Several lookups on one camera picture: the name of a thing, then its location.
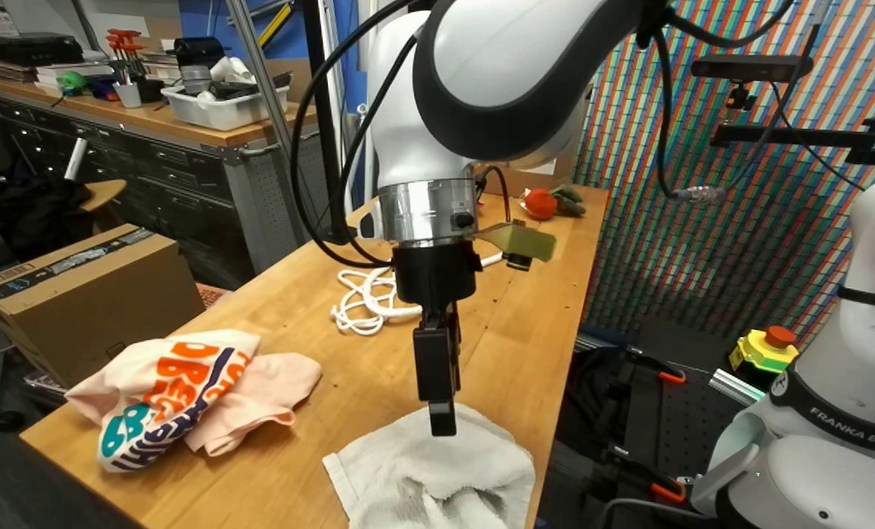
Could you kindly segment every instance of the white cloth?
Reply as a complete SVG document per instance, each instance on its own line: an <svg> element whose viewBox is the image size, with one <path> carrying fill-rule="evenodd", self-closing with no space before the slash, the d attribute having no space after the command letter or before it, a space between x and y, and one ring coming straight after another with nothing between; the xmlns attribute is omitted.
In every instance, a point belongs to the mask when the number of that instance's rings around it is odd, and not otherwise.
<svg viewBox="0 0 875 529"><path fill-rule="evenodd" d="M521 529L533 483L531 456L467 405L455 439L432 439L418 409L323 467L352 529Z"/></svg>

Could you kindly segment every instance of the yellow object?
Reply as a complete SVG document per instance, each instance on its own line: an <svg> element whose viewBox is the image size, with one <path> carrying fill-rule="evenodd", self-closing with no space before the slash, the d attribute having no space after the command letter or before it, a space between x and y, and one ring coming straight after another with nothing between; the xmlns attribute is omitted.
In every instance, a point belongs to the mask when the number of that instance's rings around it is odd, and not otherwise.
<svg viewBox="0 0 875 529"><path fill-rule="evenodd" d="M283 4L283 7L277 7L277 13L270 19L270 24L260 29L260 35L258 35L258 46L267 46L267 41L272 38L272 35L277 35L277 29L288 24L288 19L291 19L291 4Z"/></svg>
<svg viewBox="0 0 875 529"><path fill-rule="evenodd" d="M784 327L750 329L736 342L727 355L731 371L740 365L755 365L762 373L784 373L787 365L797 355L794 334Z"/></svg>

